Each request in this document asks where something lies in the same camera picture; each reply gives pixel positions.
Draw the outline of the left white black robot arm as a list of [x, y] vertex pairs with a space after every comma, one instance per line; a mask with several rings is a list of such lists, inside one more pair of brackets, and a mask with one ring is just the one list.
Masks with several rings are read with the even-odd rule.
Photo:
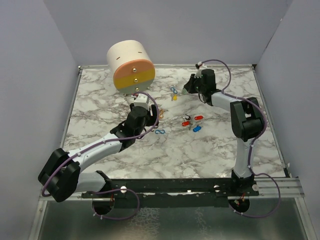
[[137, 139], [159, 124], [159, 115], [157, 104], [151, 105], [150, 110], [132, 104], [126, 120], [101, 139], [70, 152], [62, 148], [54, 150], [38, 175], [42, 185], [41, 195], [53, 197], [60, 203], [79, 192], [79, 179], [83, 170], [131, 147]]

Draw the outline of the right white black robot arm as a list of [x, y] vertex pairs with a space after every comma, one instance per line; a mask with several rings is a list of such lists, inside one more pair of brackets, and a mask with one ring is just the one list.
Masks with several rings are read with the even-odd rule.
[[183, 86], [189, 94], [198, 94], [205, 104], [218, 107], [230, 113], [231, 129], [237, 140], [237, 151], [229, 189], [240, 196], [248, 189], [246, 181], [254, 179], [251, 167], [254, 142], [266, 130], [266, 116], [255, 97], [236, 97], [217, 88], [215, 72], [202, 69], [191, 74]]

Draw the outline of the green key tag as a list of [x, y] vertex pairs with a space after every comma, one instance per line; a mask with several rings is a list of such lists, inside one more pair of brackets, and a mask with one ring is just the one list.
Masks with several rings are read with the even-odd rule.
[[183, 95], [188, 94], [188, 92], [187, 92], [185, 89], [183, 89], [181, 93], [182, 93]]

